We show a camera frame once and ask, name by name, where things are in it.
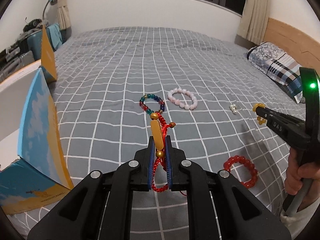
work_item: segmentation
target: human hand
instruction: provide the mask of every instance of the human hand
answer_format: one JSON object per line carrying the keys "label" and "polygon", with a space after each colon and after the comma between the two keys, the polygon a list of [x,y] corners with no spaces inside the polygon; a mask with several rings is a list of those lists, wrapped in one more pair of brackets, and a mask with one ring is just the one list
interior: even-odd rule
{"label": "human hand", "polygon": [[298,211],[301,211],[320,197],[320,166],[316,163],[306,163],[299,167],[297,155],[297,151],[290,148],[288,168],[286,170],[287,177],[284,181],[284,187],[288,194],[296,195],[302,187],[302,178],[314,179],[307,195],[304,197],[298,208]]}

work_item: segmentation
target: blue gripper pad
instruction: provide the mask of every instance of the blue gripper pad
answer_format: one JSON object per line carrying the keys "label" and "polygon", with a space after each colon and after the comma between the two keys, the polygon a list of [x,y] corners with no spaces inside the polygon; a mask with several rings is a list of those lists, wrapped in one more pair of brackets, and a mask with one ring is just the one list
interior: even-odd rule
{"label": "blue gripper pad", "polygon": [[151,182],[153,176],[153,164],[155,163],[155,141],[152,139],[152,146],[151,146],[151,153],[150,153],[150,161],[149,161],[149,168],[148,168],[148,188],[151,189]]}
{"label": "blue gripper pad", "polygon": [[165,137],[165,165],[166,165],[166,171],[167,171],[167,182],[168,182],[169,189],[171,189],[172,188],[172,167],[171,167],[171,158],[170,158],[167,137]]}

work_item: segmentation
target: window sill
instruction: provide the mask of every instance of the window sill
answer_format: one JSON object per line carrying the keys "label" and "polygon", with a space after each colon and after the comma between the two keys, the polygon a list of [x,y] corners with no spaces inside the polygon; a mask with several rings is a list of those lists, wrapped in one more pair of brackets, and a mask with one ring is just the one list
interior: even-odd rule
{"label": "window sill", "polygon": [[196,0],[196,1],[213,5],[213,6],[215,6],[215,7],[218,7],[218,8],[220,8],[220,9],[223,9],[223,10],[225,10],[225,11],[227,11],[227,12],[233,13],[233,14],[239,16],[239,17],[242,17],[241,14],[238,14],[237,12],[235,12],[235,11],[233,11],[233,10],[230,10],[230,9],[228,9],[228,8],[226,8],[226,7],[223,7],[223,6],[221,6],[221,5],[215,4],[215,3],[211,2],[211,1],[208,1],[208,0]]}

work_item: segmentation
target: curtain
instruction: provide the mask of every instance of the curtain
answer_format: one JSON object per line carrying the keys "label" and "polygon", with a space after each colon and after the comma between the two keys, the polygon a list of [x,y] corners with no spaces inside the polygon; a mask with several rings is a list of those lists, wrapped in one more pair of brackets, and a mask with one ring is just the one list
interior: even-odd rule
{"label": "curtain", "polygon": [[271,0],[246,0],[238,35],[260,44],[266,32]]}
{"label": "curtain", "polygon": [[58,0],[58,22],[61,30],[71,27],[68,0]]}

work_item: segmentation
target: bed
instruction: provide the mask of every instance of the bed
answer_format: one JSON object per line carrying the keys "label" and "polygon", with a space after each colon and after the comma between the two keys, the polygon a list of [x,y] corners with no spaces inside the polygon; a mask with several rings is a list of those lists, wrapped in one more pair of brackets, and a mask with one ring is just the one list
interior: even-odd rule
{"label": "bed", "polygon": [[[70,38],[55,52],[59,77],[50,90],[73,183],[92,170],[113,171],[146,147],[150,117],[140,108],[140,98],[146,93],[166,98],[168,91],[181,87],[196,95],[198,106],[186,111],[166,100],[163,116],[177,124],[168,132],[172,145],[213,172],[230,156],[250,158],[259,171],[250,191],[279,215],[289,148],[265,125],[258,125],[252,105],[265,103],[301,119],[305,107],[252,67],[246,52],[232,43],[170,28],[118,27]],[[229,109],[231,103],[237,114]],[[151,100],[146,105],[158,109]],[[242,165],[231,173],[241,181],[250,179]],[[156,185],[165,180],[165,173],[157,172]],[[26,235],[54,205],[10,220]],[[188,239],[185,196],[134,192],[131,239],[150,238]]]}

